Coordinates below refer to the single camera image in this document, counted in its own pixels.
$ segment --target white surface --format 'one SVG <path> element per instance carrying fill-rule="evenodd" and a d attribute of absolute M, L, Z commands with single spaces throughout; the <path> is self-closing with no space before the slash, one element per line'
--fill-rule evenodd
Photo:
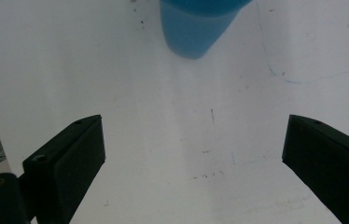
<path fill-rule="evenodd" d="M 72 223 L 339 223 L 281 153 L 289 114 L 349 134 L 349 1 L 254 1 L 198 61 L 158 0 L 0 1 L 12 171 L 94 114 L 108 160 Z"/>

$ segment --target blue cup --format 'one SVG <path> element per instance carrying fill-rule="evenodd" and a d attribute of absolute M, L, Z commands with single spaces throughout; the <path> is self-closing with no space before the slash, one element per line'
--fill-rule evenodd
<path fill-rule="evenodd" d="M 161 0 L 166 43 L 176 54 L 201 58 L 251 0 Z"/>

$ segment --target white table surface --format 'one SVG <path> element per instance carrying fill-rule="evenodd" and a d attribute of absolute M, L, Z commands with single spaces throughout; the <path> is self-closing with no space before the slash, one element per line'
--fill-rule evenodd
<path fill-rule="evenodd" d="M 281 155 L 289 114 L 349 134 L 349 1 L 255 0 L 197 61 L 158 0 L 0 1 L 12 171 L 94 114 L 107 161 L 72 223 L 339 223 Z"/>

